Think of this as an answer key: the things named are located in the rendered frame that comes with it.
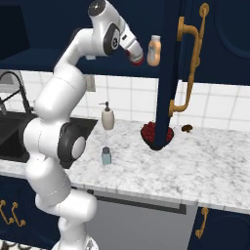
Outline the white soap dispenser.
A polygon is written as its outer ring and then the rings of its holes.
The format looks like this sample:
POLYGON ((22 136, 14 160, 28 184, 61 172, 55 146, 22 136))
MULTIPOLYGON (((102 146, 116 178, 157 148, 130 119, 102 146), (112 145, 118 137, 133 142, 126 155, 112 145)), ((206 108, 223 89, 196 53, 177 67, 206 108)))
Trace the white soap dispenser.
POLYGON ((114 112, 109 107, 109 103, 104 103, 105 108, 102 111, 102 124, 105 130, 112 130, 114 127, 114 112))

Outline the dark blue closed cabinet door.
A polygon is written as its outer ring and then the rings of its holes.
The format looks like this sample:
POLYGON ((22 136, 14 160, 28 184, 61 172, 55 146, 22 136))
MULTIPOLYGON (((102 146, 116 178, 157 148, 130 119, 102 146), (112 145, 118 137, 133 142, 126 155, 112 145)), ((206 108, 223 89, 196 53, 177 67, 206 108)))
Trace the dark blue closed cabinet door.
POLYGON ((250 0, 186 0, 185 24, 200 28, 203 3, 209 14, 194 81, 250 86, 250 0))

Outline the dark blue base cabinet door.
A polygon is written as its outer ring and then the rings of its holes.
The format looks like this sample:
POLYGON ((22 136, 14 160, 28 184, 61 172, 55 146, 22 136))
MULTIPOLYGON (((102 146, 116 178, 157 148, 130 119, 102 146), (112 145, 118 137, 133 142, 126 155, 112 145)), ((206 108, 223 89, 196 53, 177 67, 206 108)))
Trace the dark blue base cabinet door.
POLYGON ((187 250, 250 250, 250 215, 209 209, 207 223, 200 239, 195 231, 201 220, 198 208, 187 250))
POLYGON ((52 249, 60 240, 58 216, 35 205, 35 192, 24 179, 0 176, 0 200, 11 205, 14 222, 7 226, 0 215, 0 239, 52 249))

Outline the dark blue open cabinet door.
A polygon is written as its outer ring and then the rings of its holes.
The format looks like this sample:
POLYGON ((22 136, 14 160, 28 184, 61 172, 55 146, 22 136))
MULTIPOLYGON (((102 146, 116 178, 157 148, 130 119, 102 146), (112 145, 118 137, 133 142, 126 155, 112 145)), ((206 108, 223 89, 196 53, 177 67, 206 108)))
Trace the dark blue open cabinet door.
POLYGON ((178 20, 183 0, 164 0, 163 33, 161 34, 161 60, 157 93, 154 145, 167 145, 169 128, 169 102, 172 87, 177 84, 180 46, 177 42, 178 20))

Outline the black sink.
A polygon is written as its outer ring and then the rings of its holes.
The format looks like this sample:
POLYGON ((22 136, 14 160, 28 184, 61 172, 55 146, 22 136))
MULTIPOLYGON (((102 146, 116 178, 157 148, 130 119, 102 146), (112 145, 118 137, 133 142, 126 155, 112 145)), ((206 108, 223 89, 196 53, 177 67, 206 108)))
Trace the black sink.
MULTIPOLYGON (((0 159, 26 163, 29 154, 20 140, 19 128, 35 118, 36 114, 9 111, 0 112, 0 159)), ((81 135, 87 141, 98 120, 71 117, 70 122, 80 128, 81 135)))

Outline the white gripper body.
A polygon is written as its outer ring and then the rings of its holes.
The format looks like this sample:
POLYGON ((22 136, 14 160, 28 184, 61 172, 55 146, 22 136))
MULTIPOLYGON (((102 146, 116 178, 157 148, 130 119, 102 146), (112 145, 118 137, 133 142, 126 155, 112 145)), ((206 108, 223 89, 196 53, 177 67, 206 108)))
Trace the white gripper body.
POLYGON ((127 46, 126 52, 132 63, 140 63, 144 58, 144 51, 137 40, 127 46))

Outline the dark blue wall cabinet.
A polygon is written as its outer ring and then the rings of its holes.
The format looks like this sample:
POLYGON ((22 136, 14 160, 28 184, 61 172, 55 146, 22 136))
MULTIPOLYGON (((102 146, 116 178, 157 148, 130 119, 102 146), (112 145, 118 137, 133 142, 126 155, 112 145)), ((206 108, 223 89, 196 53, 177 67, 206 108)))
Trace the dark blue wall cabinet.
MULTIPOLYGON (((51 71, 93 0, 0 0, 0 69, 51 71)), ((164 0, 108 0, 146 50, 163 30, 164 0)))

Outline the black tap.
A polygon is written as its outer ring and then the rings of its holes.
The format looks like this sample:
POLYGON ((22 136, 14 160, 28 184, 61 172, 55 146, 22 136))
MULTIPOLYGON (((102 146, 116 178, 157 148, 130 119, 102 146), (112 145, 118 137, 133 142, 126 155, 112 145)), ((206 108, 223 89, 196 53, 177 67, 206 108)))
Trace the black tap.
POLYGON ((5 102, 20 94, 22 105, 26 114, 30 114, 32 107, 26 96, 26 90, 18 70, 0 69, 0 111, 6 115, 5 102))

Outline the orange condiment bottle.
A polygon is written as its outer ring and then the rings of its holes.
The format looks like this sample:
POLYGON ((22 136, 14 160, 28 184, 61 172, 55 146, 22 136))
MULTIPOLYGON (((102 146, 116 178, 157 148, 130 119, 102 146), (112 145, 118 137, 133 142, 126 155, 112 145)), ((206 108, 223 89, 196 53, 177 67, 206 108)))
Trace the orange condiment bottle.
POLYGON ((159 35, 152 35, 148 43, 147 64, 150 66, 158 66, 160 63, 161 42, 159 35))

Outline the grey dishwasher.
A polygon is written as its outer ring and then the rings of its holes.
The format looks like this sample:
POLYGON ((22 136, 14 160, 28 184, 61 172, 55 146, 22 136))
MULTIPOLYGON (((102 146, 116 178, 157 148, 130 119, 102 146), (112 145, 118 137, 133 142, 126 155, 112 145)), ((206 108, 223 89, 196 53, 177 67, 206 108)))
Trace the grey dishwasher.
MULTIPOLYGON (((98 191, 100 195, 143 200, 98 191)), ((186 205, 185 215, 98 200, 87 231, 100 250, 188 250, 197 207, 186 205)))

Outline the pale blue shaker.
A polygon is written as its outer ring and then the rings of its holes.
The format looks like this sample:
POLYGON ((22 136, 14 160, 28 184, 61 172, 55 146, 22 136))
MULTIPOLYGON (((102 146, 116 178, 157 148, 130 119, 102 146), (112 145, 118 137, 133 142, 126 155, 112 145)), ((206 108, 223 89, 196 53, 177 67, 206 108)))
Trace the pale blue shaker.
POLYGON ((105 146, 102 151, 102 162, 103 165, 111 163, 111 152, 108 146, 105 146))

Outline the white wall outlet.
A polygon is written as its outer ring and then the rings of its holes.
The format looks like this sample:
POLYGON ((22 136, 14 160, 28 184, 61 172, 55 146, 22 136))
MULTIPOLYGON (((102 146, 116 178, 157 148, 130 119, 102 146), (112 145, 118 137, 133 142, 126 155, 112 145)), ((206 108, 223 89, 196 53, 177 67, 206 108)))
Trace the white wall outlet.
POLYGON ((86 83, 87 83, 87 91, 88 92, 95 92, 96 91, 96 84, 95 84, 95 76, 94 75, 87 75, 86 76, 86 83))

